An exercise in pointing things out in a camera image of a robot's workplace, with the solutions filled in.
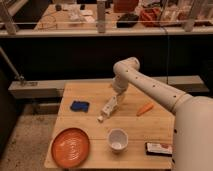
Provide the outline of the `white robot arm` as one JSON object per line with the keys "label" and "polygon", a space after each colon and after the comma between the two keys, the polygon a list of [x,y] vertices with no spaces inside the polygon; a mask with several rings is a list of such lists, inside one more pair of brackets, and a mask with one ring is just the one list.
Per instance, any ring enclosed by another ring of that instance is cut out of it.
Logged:
{"label": "white robot arm", "polygon": [[175,116],[171,171],[213,171],[213,98],[194,97],[139,68],[135,57],[116,62],[113,88],[121,94],[131,83]]}

